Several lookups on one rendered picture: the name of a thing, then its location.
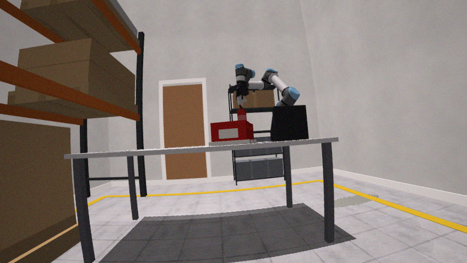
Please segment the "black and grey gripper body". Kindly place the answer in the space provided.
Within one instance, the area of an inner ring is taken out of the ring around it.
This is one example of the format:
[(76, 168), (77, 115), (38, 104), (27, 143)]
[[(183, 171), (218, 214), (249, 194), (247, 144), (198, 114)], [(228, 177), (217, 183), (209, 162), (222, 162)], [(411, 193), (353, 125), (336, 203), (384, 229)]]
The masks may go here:
[[(238, 84), (238, 83), (241, 83), (241, 84), (242, 84), (239, 88), (237, 88), (237, 90), (236, 90), (236, 95), (238, 95), (238, 96), (241, 95), (241, 94), (240, 94), (240, 93), (241, 93), (241, 90), (243, 91), (244, 96), (246, 96), (246, 95), (249, 94), (249, 93), (248, 93), (249, 88), (247, 88), (247, 82), (245, 82), (244, 80), (239, 80), (239, 81), (237, 81), (236, 83), (237, 83), (237, 84)], [(243, 87), (245, 87), (245, 88), (243, 88)]]

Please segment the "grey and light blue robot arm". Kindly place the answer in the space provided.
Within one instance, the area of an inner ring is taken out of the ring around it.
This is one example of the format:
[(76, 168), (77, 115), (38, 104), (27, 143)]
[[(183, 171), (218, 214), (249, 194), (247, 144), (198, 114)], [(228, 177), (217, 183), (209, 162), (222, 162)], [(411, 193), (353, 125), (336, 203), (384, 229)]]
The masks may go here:
[[(244, 65), (239, 63), (235, 65), (236, 71), (236, 82), (239, 80), (244, 80), (247, 82), (247, 87), (249, 89), (258, 89), (264, 90), (268, 88), (271, 83), (281, 92), (282, 100), (276, 103), (276, 106), (290, 106), (294, 105), (298, 100), (300, 93), (294, 87), (288, 87), (277, 75), (277, 71), (274, 69), (268, 68), (264, 73), (261, 81), (249, 81), (250, 78), (254, 78), (255, 71), (244, 68)], [(245, 74), (245, 75), (244, 75)], [(231, 86), (228, 90), (233, 91), (235, 88), (239, 88), (242, 84), (238, 83), (234, 86)]]

